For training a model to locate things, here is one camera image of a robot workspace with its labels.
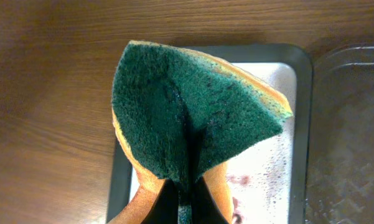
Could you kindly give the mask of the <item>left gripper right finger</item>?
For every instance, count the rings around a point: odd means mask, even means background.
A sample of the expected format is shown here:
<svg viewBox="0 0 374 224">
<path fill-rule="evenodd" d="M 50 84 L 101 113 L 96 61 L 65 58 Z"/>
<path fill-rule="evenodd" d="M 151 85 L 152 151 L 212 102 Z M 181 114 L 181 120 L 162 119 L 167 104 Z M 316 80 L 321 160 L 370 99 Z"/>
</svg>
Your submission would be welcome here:
<svg viewBox="0 0 374 224">
<path fill-rule="evenodd" d="M 192 186 L 191 207 L 193 224 L 228 224 L 214 202 L 203 177 Z"/>
</svg>

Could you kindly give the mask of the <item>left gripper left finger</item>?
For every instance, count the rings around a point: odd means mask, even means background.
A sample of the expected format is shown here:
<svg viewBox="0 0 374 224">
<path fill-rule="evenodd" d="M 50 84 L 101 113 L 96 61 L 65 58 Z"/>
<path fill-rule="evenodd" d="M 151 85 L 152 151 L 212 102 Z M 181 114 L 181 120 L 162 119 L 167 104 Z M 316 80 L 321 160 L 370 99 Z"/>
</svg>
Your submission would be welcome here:
<svg viewBox="0 0 374 224">
<path fill-rule="evenodd" d="M 171 180 L 166 180 L 142 224 L 177 224 L 179 192 Z"/>
</svg>

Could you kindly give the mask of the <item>green and yellow sponge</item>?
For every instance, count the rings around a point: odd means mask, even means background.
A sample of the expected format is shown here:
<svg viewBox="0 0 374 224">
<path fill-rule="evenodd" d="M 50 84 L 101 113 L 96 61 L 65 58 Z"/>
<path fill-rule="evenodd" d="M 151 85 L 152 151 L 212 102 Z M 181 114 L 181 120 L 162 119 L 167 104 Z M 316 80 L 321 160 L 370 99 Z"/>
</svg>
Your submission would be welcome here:
<svg viewBox="0 0 374 224">
<path fill-rule="evenodd" d="M 141 40 L 123 51 L 111 109 L 139 183 L 113 223 L 141 223 L 166 180 L 179 192 L 177 223 L 192 223 L 192 186 L 200 177 L 231 223 L 227 162 L 281 134 L 293 115 L 282 93 L 222 58 Z"/>
</svg>

